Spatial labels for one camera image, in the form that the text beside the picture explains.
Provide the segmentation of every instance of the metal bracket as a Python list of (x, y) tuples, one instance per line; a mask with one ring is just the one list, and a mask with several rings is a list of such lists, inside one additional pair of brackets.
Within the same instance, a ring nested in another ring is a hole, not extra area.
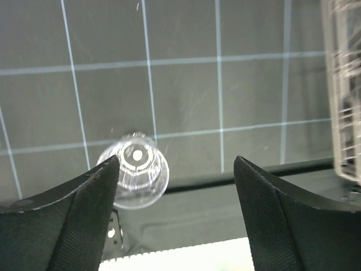
[(102, 261), (123, 257), (123, 232), (120, 227), (118, 212), (112, 211), (108, 225), (107, 236), (105, 238)]

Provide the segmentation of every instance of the white strip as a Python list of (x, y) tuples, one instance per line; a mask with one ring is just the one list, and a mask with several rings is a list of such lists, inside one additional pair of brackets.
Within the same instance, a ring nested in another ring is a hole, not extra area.
[(224, 172), (224, 140), (223, 140), (223, 86), (222, 86), (222, 43), (221, 43), (221, 11), (219, 0), (215, 0), (215, 33), (217, 40), (217, 79), (219, 108), (219, 147), (221, 149), (221, 172)]
[[(244, 127), (233, 127), (233, 128), (224, 128), (223, 132), (238, 132), (238, 131), (247, 131), (252, 129), (260, 129), (267, 127), (277, 127), (282, 125), (299, 125), (306, 123), (323, 123), (330, 121), (331, 119), (316, 119), (316, 120), (300, 120), (300, 121), (291, 121), (288, 123), (269, 123), (269, 124), (259, 124), (253, 126), (244, 126)], [(219, 133), (219, 129), (213, 130), (202, 130), (194, 132), (183, 132), (183, 133), (173, 133), (173, 134), (159, 134), (158, 139), (165, 138), (175, 138), (175, 137), (190, 137), (190, 136), (201, 136), (204, 134), (216, 134)], [(102, 146), (102, 145), (111, 145), (119, 139), (110, 139), (110, 140), (99, 140), (99, 141), (89, 141), (87, 146)], [(70, 143), (70, 144), (59, 144), (59, 145), (48, 145), (48, 146), (39, 146), (39, 147), (30, 147), (30, 148), (13, 148), (11, 150), (12, 154), (31, 154), (34, 152), (42, 151), (54, 151), (54, 150), (66, 150), (70, 148), (80, 148), (83, 147), (83, 143)], [(8, 155), (7, 151), (0, 150), (0, 156)]]
[[(310, 58), (325, 56), (324, 51), (310, 51), (310, 52), (295, 52), (295, 53), (279, 53), (279, 54), (258, 54), (258, 55), (229, 55), (222, 56), (222, 62), (236, 62), (257, 59), (282, 59), (282, 58)], [(176, 64), (197, 64), (197, 63), (215, 63), (219, 60), (218, 57), (207, 58), (178, 58), (178, 59), (154, 59), (150, 60), (151, 66), (156, 65), (176, 65)], [(131, 67), (145, 67), (147, 61), (129, 61), (129, 62), (109, 62), (109, 63), (92, 63), (92, 64), (75, 64), (75, 71), (96, 71), (99, 69), (116, 69), (116, 68), (131, 68)], [(33, 68), (19, 68), (19, 69), (0, 69), (0, 76), (10, 75), (31, 75), (36, 73), (52, 73), (52, 72), (70, 72), (72, 67), (70, 65), (49, 66), (49, 67), (33, 67)]]
[(5, 121), (4, 121), (4, 116), (2, 115), (1, 107), (0, 107), (0, 122), (1, 122), (2, 130), (4, 132), (5, 144), (6, 144), (6, 148), (7, 148), (7, 153), (8, 153), (9, 158), (10, 158), (12, 173), (14, 174), (14, 180), (15, 180), (15, 185), (16, 185), (16, 189), (17, 189), (17, 194), (19, 196), (19, 199), (22, 199), (23, 198), (23, 193), (21, 192), (19, 178), (17, 177), (15, 162), (14, 162), (14, 158), (12, 157), (10, 141), (9, 141), (9, 137), (7, 136), (7, 130), (6, 130), (6, 127), (5, 127)]
[(292, 0), (284, 1), (284, 42), (283, 50), (287, 55), (283, 59), (283, 78), (282, 78), (282, 129), (281, 129), (281, 154), (280, 164), (283, 165), (286, 160), (286, 143), (287, 143), (287, 111), (288, 111), (288, 77), (289, 77), (289, 50), (290, 50), (290, 32), (291, 32), (291, 13)]
[(74, 61), (73, 61), (73, 53), (72, 53), (72, 47), (70, 43), (70, 36), (69, 36), (69, 29), (68, 29), (68, 21), (67, 21), (67, 14), (65, 13), (65, 5), (64, 0), (61, 0), (61, 9), (63, 10), (63, 19), (64, 19), (64, 26), (65, 26), (65, 33), (67, 35), (67, 41), (68, 41), (68, 50), (69, 50), (69, 57), (70, 57), (70, 63), (72, 67), (72, 74), (73, 74), (73, 82), (74, 82), (74, 90), (75, 90), (75, 96), (77, 99), (77, 106), (78, 106), (78, 113), (79, 113), (79, 120), (80, 120), (80, 128), (81, 128), (81, 135), (83, 138), (83, 145), (85, 150), (85, 159), (86, 159), (86, 165), (88, 167), (88, 171), (90, 170), (90, 163), (89, 163), (89, 155), (88, 155), (88, 148), (86, 146), (86, 138), (85, 138), (85, 132), (84, 132), (84, 123), (83, 123), (83, 117), (81, 114), (81, 108), (80, 108), (80, 99), (79, 99), (79, 92), (78, 92), (78, 84), (77, 84), (77, 78), (75, 75), (75, 69), (74, 69)]
[(146, 4), (144, 0), (142, 0), (142, 12), (143, 12), (143, 25), (144, 25), (144, 40), (146, 42), (147, 68), (148, 68), (149, 92), (151, 96), (151, 106), (152, 106), (154, 140), (157, 143), (158, 138), (157, 138), (157, 125), (156, 125), (156, 112), (154, 108), (152, 68), (151, 68), (151, 60), (150, 60), (150, 52), (149, 52), (147, 12), (146, 12)]
[(248, 238), (104, 261), (99, 271), (254, 271)]

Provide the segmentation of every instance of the transparent cup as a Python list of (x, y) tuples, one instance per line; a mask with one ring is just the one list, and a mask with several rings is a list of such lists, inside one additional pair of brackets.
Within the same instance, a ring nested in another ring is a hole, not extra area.
[(152, 138), (137, 132), (109, 146), (97, 164), (118, 157), (119, 180), (114, 206), (141, 209), (156, 202), (169, 182), (169, 167)]

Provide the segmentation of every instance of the clear plastic cup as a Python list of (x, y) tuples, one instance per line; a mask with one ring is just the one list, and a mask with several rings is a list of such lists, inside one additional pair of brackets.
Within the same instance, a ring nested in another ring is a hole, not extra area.
[(141, 209), (156, 202), (169, 182), (169, 167), (152, 138), (137, 132), (109, 146), (98, 159), (118, 157), (119, 180), (114, 206)]

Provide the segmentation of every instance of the white grid line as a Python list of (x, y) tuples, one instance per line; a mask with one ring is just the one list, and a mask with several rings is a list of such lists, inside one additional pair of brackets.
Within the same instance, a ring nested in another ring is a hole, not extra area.
[[(290, 33), (291, 33), (291, 14), (292, 14), (292, 0), (284, 1), (284, 29), (283, 29), (283, 50), (287, 57), (283, 59), (283, 74), (282, 74), (282, 123), (287, 122), (288, 112), (288, 88), (289, 88), (289, 51), (290, 51)], [(287, 126), (282, 125), (281, 129), (281, 150), (280, 150), (280, 164), (285, 164), (286, 161), (286, 143), (287, 143)]]
[(5, 144), (6, 144), (6, 148), (7, 148), (6, 155), (9, 155), (12, 174), (14, 175), (15, 185), (16, 185), (16, 189), (17, 189), (17, 194), (19, 196), (19, 199), (22, 199), (23, 198), (23, 193), (21, 192), (19, 178), (17, 177), (15, 162), (14, 162), (14, 158), (12, 157), (10, 141), (9, 141), (9, 137), (7, 136), (7, 130), (6, 130), (6, 127), (5, 127), (5, 121), (4, 121), (4, 117), (2, 115), (1, 106), (0, 106), (0, 122), (1, 122), (1, 127), (2, 127), (2, 130), (3, 130), (3, 133), (4, 133)]
[[(243, 126), (243, 127), (233, 127), (233, 128), (223, 128), (223, 132), (242, 132), (253, 129), (261, 129), (261, 128), (269, 128), (269, 127), (280, 127), (283, 125), (300, 125), (307, 123), (323, 123), (330, 121), (331, 119), (315, 119), (315, 120), (301, 120), (301, 121), (290, 121), (288, 123), (269, 123), (269, 124), (258, 124), (252, 126)], [(168, 139), (168, 138), (177, 138), (177, 137), (189, 137), (189, 136), (202, 136), (206, 134), (218, 134), (219, 129), (211, 129), (211, 130), (202, 130), (202, 131), (194, 131), (194, 132), (181, 132), (181, 133), (171, 133), (171, 134), (158, 134), (158, 139)], [(109, 140), (100, 140), (100, 141), (89, 141), (87, 142), (87, 146), (107, 146), (111, 145), (115, 142), (118, 142), (119, 139), (109, 139)], [(66, 150), (70, 148), (81, 148), (84, 144), (82, 142), (79, 143), (71, 143), (71, 144), (59, 144), (59, 145), (49, 145), (49, 146), (40, 146), (40, 147), (30, 147), (30, 148), (13, 148), (11, 150), (12, 154), (32, 154), (35, 152), (43, 152), (43, 151), (56, 151), (56, 150)], [(1, 150), (0, 156), (8, 155), (8, 151)]]
[[(324, 51), (309, 51), (309, 52), (293, 52), (293, 53), (279, 53), (279, 54), (257, 54), (257, 55), (229, 55), (219, 57), (207, 58), (178, 58), (178, 59), (154, 59), (150, 60), (151, 66), (157, 65), (177, 65), (177, 64), (202, 64), (202, 63), (216, 63), (221, 62), (237, 62), (249, 61), (258, 59), (283, 59), (283, 58), (312, 58), (325, 56)], [(116, 69), (116, 68), (133, 68), (133, 67), (147, 67), (147, 61), (129, 61), (129, 62), (109, 62), (109, 63), (94, 63), (94, 64), (74, 64), (75, 71), (96, 71), (100, 69)], [(11, 75), (31, 75), (38, 73), (53, 73), (53, 72), (70, 72), (71, 65), (59, 65), (49, 67), (33, 67), (33, 68), (19, 68), (19, 69), (0, 69), (0, 76)]]
[(147, 54), (147, 69), (148, 69), (148, 80), (149, 80), (149, 94), (151, 96), (151, 107), (152, 107), (152, 120), (153, 120), (153, 131), (154, 140), (157, 143), (157, 125), (156, 125), (156, 113), (154, 108), (154, 96), (153, 96), (153, 82), (152, 82), (152, 68), (149, 52), (149, 39), (148, 39), (148, 25), (147, 25), (147, 14), (146, 14), (146, 3), (142, 0), (142, 12), (143, 12), (143, 26), (144, 26), (144, 40), (146, 43), (146, 54)]
[(70, 63), (71, 63), (71, 68), (72, 68), (72, 75), (73, 75), (73, 83), (74, 83), (75, 96), (76, 96), (77, 106), (78, 106), (78, 114), (79, 114), (79, 120), (80, 120), (81, 135), (82, 135), (82, 138), (83, 138), (83, 145), (84, 145), (84, 151), (85, 151), (86, 165), (87, 165), (87, 168), (88, 168), (88, 171), (89, 171), (89, 170), (90, 170), (90, 162), (89, 162), (88, 149), (87, 149), (87, 146), (86, 146), (86, 138), (85, 138), (85, 132), (84, 132), (83, 117), (82, 117), (81, 107), (80, 107), (80, 99), (79, 99), (77, 78), (76, 78), (75, 69), (74, 69), (73, 53), (72, 53), (72, 47), (71, 47), (71, 43), (70, 43), (70, 35), (69, 35), (69, 29), (68, 29), (67, 14), (65, 13), (64, 0), (60, 0), (60, 1), (61, 1), (61, 9), (63, 10), (63, 19), (64, 19), (64, 26), (65, 26), (65, 33), (66, 33), (66, 35), (67, 35), (69, 57), (70, 57)]
[(224, 172), (224, 140), (223, 140), (223, 86), (222, 86), (222, 44), (221, 44), (221, 11), (219, 0), (215, 0), (215, 35), (217, 41), (217, 79), (219, 108), (219, 145), (221, 153), (221, 173)]

